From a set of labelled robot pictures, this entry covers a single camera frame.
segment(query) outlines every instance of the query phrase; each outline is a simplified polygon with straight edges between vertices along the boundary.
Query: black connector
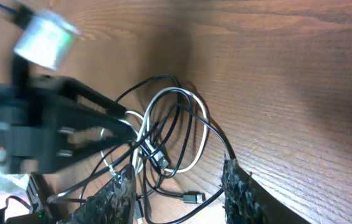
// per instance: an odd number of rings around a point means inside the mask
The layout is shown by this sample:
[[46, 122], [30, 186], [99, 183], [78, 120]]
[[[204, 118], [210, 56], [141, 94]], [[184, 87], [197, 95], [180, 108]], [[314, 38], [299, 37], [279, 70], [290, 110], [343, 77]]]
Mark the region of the black connector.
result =
[[183, 194], [184, 203], [203, 203], [205, 201], [205, 195], [196, 192], [188, 192]]
[[143, 223], [144, 212], [140, 200], [137, 200], [134, 205], [134, 217], [137, 220], [138, 224]]

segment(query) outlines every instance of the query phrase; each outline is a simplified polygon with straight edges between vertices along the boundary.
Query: tabletop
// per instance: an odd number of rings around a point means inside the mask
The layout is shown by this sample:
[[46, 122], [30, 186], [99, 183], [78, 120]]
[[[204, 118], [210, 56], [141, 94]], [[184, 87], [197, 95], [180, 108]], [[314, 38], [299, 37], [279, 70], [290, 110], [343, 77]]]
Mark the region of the tabletop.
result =
[[[311, 223], [352, 223], [352, 0], [26, 2], [82, 31], [58, 72], [38, 72], [77, 78], [111, 99], [145, 78], [172, 74], [202, 96], [240, 166], [274, 197]], [[8, 81], [7, 55], [20, 35], [3, 17], [0, 82]], [[168, 84], [144, 86], [120, 103], [143, 112]], [[183, 164], [192, 161], [200, 134], [194, 125]], [[167, 146], [170, 158], [177, 158], [178, 140]], [[164, 186], [214, 194], [224, 152], [210, 134], [197, 166]], [[98, 159], [47, 180], [60, 192], [86, 178]], [[91, 183], [87, 195], [109, 178]], [[187, 222], [224, 223], [223, 199]], [[150, 204], [155, 222], [195, 207], [159, 195]]]

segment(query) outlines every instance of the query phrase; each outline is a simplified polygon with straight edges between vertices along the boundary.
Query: wooden surface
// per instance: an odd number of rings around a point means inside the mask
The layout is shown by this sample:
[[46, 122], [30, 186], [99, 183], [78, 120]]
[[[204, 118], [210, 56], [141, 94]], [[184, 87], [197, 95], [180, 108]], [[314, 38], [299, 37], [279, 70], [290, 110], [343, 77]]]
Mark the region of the wooden surface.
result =
[[[205, 99], [240, 165], [271, 194], [312, 223], [352, 223], [352, 0], [34, 4], [61, 13], [83, 32], [58, 74], [112, 99], [147, 77], [176, 75]], [[19, 31], [1, 17], [4, 82], [6, 55]], [[163, 85], [142, 88], [122, 103], [142, 111]], [[180, 147], [174, 140], [169, 155], [176, 156]], [[189, 149], [184, 164], [193, 158], [192, 143]], [[223, 157], [223, 146], [211, 134], [198, 165], [164, 186], [208, 197], [220, 184]], [[63, 190], [86, 178], [98, 158], [48, 179]], [[90, 184], [87, 193], [109, 178]], [[150, 202], [155, 222], [195, 207], [157, 195]], [[188, 222], [224, 223], [221, 206], [222, 198]]]

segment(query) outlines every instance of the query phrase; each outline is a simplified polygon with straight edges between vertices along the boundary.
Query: wood grain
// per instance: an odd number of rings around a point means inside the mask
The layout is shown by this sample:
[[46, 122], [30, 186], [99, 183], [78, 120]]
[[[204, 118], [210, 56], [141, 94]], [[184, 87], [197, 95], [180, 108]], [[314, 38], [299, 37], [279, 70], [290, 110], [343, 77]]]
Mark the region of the wood grain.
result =
[[[51, 7], [83, 32], [59, 74], [110, 98], [152, 75], [176, 75], [205, 99], [240, 165], [271, 194], [312, 223], [352, 223], [351, 0], [56, 0]], [[0, 53], [7, 45], [0, 42]], [[165, 85], [146, 86], [122, 103], [142, 111]], [[167, 147], [172, 161], [183, 126]], [[183, 164], [193, 159], [201, 127]], [[223, 148], [211, 134], [198, 165], [164, 187], [210, 196], [220, 184]], [[88, 176], [97, 160], [48, 178], [65, 189]], [[157, 195], [150, 202], [155, 222], [194, 208]], [[221, 202], [188, 222], [223, 223]]]

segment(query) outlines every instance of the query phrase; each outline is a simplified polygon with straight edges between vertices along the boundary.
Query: white wire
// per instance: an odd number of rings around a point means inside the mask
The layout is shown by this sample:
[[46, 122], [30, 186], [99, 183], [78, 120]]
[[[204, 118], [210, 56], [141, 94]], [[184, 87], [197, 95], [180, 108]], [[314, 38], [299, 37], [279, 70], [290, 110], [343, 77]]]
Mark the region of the white wire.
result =
[[[143, 123], [141, 125], [141, 129], [140, 131], [138, 132], [138, 135], [137, 135], [137, 141], [139, 141], [142, 137], [142, 135], [147, 131], [150, 130], [150, 110], [153, 106], [153, 102], [164, 92], [166, 91], [174, 91], [174, 90], [179, 90], [179, 91], [183, 91], [185, 92], [185, 94], [191, 96], [194, 98], [194, 100], [196, 100], [199, 104], [199, 106], [201, 107], [201, 110], [202, 110], [202, 114], [203, 114], [203, 118], [206, 122], [209, 122], [209, 119], [207, 117], [207, 111], [206, 111], [206, 108], [203, 104], [203, 102], [201, 101], [201, 99], [199, 99], [199, 97], [197, 97], [194, 93], [191, 93], [190, 91], [188, 90], [185, 90], [185, 89], [182, 89], [182, 88], [178, 88], [178, 87], [169, 87], [169, 88], [165, 88], [163, 90], [161, 90], [159, 93], [157, 93], [154, 98], [151, 100], [151, 103], [148, 105], [147, 109], [146, 109], [146, 113], [144, 114], [144, 119], [143, 119]], [[198, 162], [198, 160], [201, 158], [201, 155], [202, 155], [202, 152], [203, 152], [203, 149], [204, 149], [204, 146], [205, 146], [205, 143], [206, 143], [206, 139], [207, 139], [207, 126], [204, 126], [204, 129], [203, 129], [203, 135], [202, 135], [202, 141], [201, 141], [201, 144], [199, 145], [199, 149], [198, 149], [198, 152], [196, 154], [196, 157], [195, 159], [193, 160], [193, 162], [187, 166], [186, 168], [183, 168], [183, 169], [179, 169], [177, 170], [177, 173], [183, 173], [183, 172], [187, 172], [189, 171], [190, 169], [192, 169]], [[151, 150], [151, 151], [154, 151], [155, 148], [152, 147], [152, 145], [148, 145], [148, 148]], [[170, 168], [166, 168], [164, 169], [166, 172], [173, 172], [174, 169], [170, 169]]]

